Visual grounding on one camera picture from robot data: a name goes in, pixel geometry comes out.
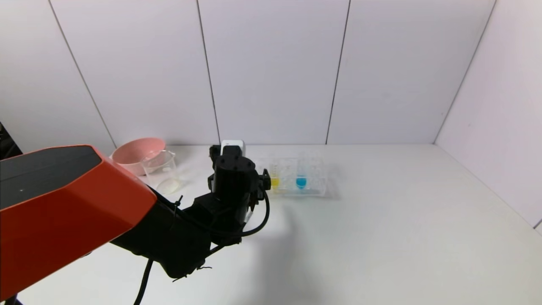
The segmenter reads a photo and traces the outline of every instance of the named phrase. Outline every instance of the blue liquid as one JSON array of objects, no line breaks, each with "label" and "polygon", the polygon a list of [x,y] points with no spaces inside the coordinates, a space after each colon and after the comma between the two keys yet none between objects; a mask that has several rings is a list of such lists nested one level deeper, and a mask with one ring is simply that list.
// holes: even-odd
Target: blue liquid
[{"label": "blue liquid", "polygon": [[307,178],[305,176],[298,176],[295,179],[295,185],[298,186],[298,189],[304,189],[307,186]]}]

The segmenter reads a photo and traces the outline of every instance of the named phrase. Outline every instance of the yellow liquid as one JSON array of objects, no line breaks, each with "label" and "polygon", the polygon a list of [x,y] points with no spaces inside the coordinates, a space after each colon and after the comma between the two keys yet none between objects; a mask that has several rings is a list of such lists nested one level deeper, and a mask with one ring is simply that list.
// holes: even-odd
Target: yellow liquid
[{"label": "yellow liquid", "polygon": [[271,178],[271,187],[275,188],[279,186],[280,178]]}]

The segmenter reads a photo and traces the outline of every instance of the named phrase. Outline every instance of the black cable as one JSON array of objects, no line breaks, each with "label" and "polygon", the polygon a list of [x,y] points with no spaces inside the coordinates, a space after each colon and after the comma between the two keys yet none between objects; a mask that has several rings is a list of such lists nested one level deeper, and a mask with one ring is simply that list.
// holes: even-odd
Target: black cable
[{"label": "black cable", "polygon": [[135,298],[134,305],[139,305],[145,294],[145,288],[147,288],[147,282],[149,281],[149,275],[151,274],[153,260],[149,258],[147,261],[147,266],[145,266],[145,271],[143,272],[143,278],[141,279],[141,286],[139,287],[139,292]]},{"label": "black cable", "polygon": [[263,227],[267,223],[267,220],[269,219],[269,209],[270,209],[270,207],[269,207],[269,197],[267,197],[267,193],[262,187],[260,187],[260,190],[262,191],[263,198],[266,201],[266,215],[263,218],[263,221],[259,226],[255,227],[254,229],[249,230],[249,231],[245,231],[245,232],[219,231],[219,230],[215,230],[215,229],[213,229],[211,227],[208,227],[208,226],[200,223],[199,221],[197,221],[196,219],[194,219],[191,216],[187,215],[186,213],[182,213],[182,214],[179,214],[179,215],[181,217],[183,217],[185,220],[187,220],[187,221],[193,223],[194,225],[200,227],[201,229],[209,231],[210,233],[215,234],[215,235],[220,236],[220,237],[246,237],[246,236],[252,235],[252,234],[258,232],[259,230],[263,229]]}]

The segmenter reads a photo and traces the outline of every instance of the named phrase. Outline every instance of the white wall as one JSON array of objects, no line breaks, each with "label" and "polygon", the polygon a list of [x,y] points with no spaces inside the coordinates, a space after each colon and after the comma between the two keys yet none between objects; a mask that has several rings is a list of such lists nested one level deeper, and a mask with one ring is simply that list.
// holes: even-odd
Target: white wall
[{"label": "white wall", "polygon": [[433,143],[494,0],[352,0],[328,143]]},{"label": "white wall", "polygon": [[324,144],[348,0],[199,0],[220,136]]},{"label": "white wall", "polygon": [[51,0],[117,145],[218,143],[196,0]]},{"label": "white wall", "polygon": [[542,1],[497,1],[436,144],[542,219]]},{"label": "white wall", "polygon": [[0,1],[0,121],[23,152],[114,150],[47,1]]}]

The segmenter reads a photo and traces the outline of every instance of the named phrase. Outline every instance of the clear plastic dish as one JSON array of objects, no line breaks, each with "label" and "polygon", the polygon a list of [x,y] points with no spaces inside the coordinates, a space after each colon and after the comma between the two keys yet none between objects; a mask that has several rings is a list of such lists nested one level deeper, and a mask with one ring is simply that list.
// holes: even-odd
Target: clear plastic dish
[{"label": "clear plastic dish", "polygon": [[300,155],[297,158],[261,158],[254,160],[259,173],[267,168],[271,193],[292,196],[323,196],[327,174],[322,158]]}]

